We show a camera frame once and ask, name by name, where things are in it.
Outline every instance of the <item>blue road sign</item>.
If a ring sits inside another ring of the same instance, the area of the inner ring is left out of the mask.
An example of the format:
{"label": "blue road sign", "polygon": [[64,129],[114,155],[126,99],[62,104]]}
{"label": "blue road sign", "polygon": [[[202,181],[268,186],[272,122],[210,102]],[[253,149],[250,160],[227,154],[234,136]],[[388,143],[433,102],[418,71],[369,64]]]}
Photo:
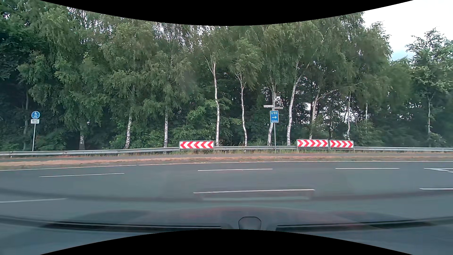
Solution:
{"label": "blue road sign", "polygon": [[38,111],[34,111],[31,113],[32,119],[38,119],[41,114]]}
{"label": "blue road sign", "polygon": [[279,122],[279,111],[269,111],[270,114],[270,123]]}

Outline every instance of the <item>windshield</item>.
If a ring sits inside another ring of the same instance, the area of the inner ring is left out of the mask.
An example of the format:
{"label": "windshield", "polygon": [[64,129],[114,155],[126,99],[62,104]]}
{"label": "windshield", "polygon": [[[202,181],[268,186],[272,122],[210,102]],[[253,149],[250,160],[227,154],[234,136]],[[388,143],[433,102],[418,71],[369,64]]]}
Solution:
{"label": "windshield", "polygon": [[401,245],[453,216],[449,1],[242,26],[0,7],[4,252],[199,229],[452,248]]}

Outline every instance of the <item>round blue sign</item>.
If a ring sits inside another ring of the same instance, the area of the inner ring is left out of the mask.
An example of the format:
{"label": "round blue sign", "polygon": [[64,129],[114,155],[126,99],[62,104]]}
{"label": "round blue sign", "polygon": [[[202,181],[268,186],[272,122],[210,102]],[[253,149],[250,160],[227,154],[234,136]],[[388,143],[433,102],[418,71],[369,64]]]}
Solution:
{"label": "round blue sign", "polygon": [[41,114],[38,111],[34,111],[31,113],[31,118],[37,119],[37,118],[39,118],[40,115]]}

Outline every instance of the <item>pole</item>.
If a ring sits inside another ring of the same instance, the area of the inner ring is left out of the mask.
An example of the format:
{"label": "pole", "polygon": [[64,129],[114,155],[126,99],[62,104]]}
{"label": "pole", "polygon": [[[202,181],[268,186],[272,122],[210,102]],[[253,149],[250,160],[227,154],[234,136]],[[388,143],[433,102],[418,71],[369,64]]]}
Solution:
{"label": "pole", "polygon": [[33,129],[33,145],[31,147],[31,151],[34,150],[34,134],[36,133],[36,124],[34,125],[34,129]]}
{"label": "pole", "polygon": [[277,140],[275,139],[275,133],[277,131],[275,130],[275,123],[274,123],[274,146],[275,146],[275,153],[277,153]]}

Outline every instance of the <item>white lane marking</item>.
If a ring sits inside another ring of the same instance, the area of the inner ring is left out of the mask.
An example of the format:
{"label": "white lane marking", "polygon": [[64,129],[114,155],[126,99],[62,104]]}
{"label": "white lane marking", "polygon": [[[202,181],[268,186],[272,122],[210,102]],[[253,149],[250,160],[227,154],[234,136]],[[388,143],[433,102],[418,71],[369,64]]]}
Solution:
{"label": "white lane marking", "polygon": [[[122,165],[122,166],[94,166],[94,167],[135,167],[137,165]],[[25,170],[49,170],[49,169],[72,169],[72,168],[92,168],[92,167],[53,167],[53,168],[34,168],[34,169],[11,169],[11,170],[0,170],[4,171],[25,171]]]}
{"label": "white lane marking", "polygon": [[443,188],[443,189],[434,189],[434,188],[420,188],[424,191],[436,191],[436,190],[453,190],[453,188]]}
{"label": "white lane marking", "polygon": [[41,178],[41,177],[64,177],[64,176],[108,175],[108,174],[124,174],[124,173],[96,173],[96,174],[50,175],[50,176],[40,176],[39,178]]}
{"label": "white lane marking", "polygon": [[249,168],[249,169],[211,169],[198,171],[233,171],[233,170],[272,170],[272,168]]}
{"label": "white lane marking", "polygon": [[0,204],[3,204],[3,203],[21,203],[21,202],[52,201],[52,200],[64,200],[64,199],[67,199],[67,198],[49,198],[49,199],[32,199],[32,200],[0,201]]}
{"label": "white lane marking", "polygon": [[[247,161],[247,162],[192,162],[192,163],[164,163],[164,164],[137,164],[137,165],[120,165],[120,166],[94,166],[94,167],[135,167],[135,166],[164,166],[164,165],[190,165],[190,164],[235,164],[235,163],[341,163],[341,162],[361,162],[361,163],[373,163],[373,162],[389,162],[389,163],[453,163],[453,161],[356,161],[356,160],[341,160],[341,161]],[[10,169],[0,170],[5,171],[25,171],[25,170],[50,170],[50,169],[71,169],[71,168],[90,168],[90,167],[52,167],[52,168],[33,168],[33,169]]]}
{"label": "white lane marking", "polygon": [[436,171],[448,171],[447,169],[453,169],[453,168],[425,168],[429,170],[436,170]]}
{"label": "white lane marking", "polygon": [[399,169],[399,168],[394,168],[394,167],[357,167],[357,168],[336,168],[336,169]]}
{"label": "white lane marking", "polygon": [[208,193],[237,193],[237,192],[265,192],[265,191],[314,191],[314,189],[298,189],[298,190],[251,190],[251,191],[203,191],[203,192],[194,192],[194,194],[208,194]]}

